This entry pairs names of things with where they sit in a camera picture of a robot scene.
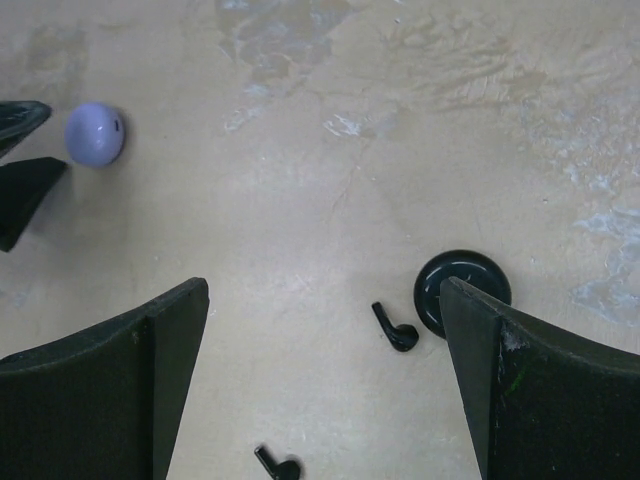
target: wireless earbud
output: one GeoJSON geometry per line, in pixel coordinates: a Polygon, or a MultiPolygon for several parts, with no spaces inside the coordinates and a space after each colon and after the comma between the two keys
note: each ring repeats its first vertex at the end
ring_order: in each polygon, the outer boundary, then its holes
{"type": "Polygon", "coordinates": [[[389,342],[391,342],[391,346],[393,348],[399,352],[408,352],[416,346],[420,335],[418,335],[418,331],[413,325],[403,324],[394,327],[380,302],[374,303],[371,305],[371,308],[373,309],[373,313],[375,313],[378,322],[380,322],[382,331],[389,339],[389,342]]]}

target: beige floor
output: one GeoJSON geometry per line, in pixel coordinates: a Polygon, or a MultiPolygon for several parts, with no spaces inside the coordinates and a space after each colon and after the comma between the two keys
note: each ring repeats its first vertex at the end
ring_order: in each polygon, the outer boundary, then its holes
{"type": "Polygon", "coordinates": [[[203,276],[212,309],[170,478],[479,478],[421,266],[492,256],[515,305],[640,352],[640,7],[626,0],[0,3],[0,98],[67,159],[102,100],[123,157],[74,167],[0,256],[0,355],[203,276]],[[418,325],[402,355],[370,304],[418,325]]]}

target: white paint residue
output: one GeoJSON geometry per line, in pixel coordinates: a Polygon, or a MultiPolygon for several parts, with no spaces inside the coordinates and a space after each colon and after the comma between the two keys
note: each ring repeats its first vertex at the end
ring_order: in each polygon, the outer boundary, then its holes
{"type": "Polygon", "coordinates": [[[573,301],[611,321],[637,325],[640,292],[634,276],[640,274],[640,210],[613,208],[576,226],[618,240],[605,266],[608,275],[572,290],[573,301]]]}
{"type": "Polygon", "coordinates": [[[261,106],[252,108],[241,108],[231,114],[231,118],[224,122],[224,130],[227,133],[235,132],[245,123],[262,115],[264,108],[261,106]]]}
{"type": "Polygon", "coordinates": [[[269,96],[269,88],[266,87],[265,85],[260,85],[257,83],[254,83],[252,85],[249,85],[247,88],[244,89],[245,93],[249,94],[252,97],[267,97],[269,96]]]}
{"type": "Polygon", "coordinates": [[[224,10],[248,10],[249,4],[245,0],[225,0],[222,3],[224,10]]]}
{"type": "Polygon", "coordinates": [[[502,344],[504,348],[507,349],[508,352],[513,352],[514,350],[519,350],[522,347],[527,346],[527,342],[518,338],[514,333],[509,331],[509,329],[502,325],[502,344]]]}
{"type": "Polygon", "coordinates": [[[349,136],[357,137],[362,131],[362,124],[349,120],[340,115],[333,115],[337,120],[327,120],[322,124],[324,128],[333,133],[336,137],[349,136]]]}

